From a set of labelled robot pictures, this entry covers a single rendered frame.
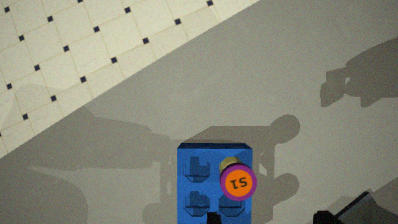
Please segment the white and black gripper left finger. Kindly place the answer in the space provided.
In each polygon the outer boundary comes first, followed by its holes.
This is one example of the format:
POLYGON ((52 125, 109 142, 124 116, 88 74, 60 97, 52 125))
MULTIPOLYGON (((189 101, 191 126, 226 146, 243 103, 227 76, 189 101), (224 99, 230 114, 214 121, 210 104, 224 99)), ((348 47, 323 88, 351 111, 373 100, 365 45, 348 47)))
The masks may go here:
POLYGON ((207 212, 207 224, 222 224, 221 215, 217 215, 217 212, 207 212))

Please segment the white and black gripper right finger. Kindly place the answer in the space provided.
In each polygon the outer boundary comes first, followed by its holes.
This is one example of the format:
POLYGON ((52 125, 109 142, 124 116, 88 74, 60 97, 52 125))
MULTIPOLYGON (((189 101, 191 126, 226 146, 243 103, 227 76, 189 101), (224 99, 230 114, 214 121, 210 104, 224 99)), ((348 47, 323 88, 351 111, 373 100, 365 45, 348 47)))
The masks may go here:
POLYGON ((328 210, 317 211, 313 215, 313 224, 344 224, 328 210))

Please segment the blue tube rack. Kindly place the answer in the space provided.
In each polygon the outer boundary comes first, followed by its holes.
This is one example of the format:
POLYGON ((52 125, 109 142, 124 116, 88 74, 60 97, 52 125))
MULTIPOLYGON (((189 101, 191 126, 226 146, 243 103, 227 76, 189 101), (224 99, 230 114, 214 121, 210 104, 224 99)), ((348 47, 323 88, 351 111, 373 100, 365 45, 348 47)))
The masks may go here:
POLYGON ((177 148, 177 224, 207 224, 207 212, 221 215, 222 224, 251 224, 252 196, 240 206, 240 201, 223 195, 219 164, 226 157, 238 157, 252 169, 252 153, 245 143, 181 143, 177 148), (191 182, 187 177, 206 179, 191 182))

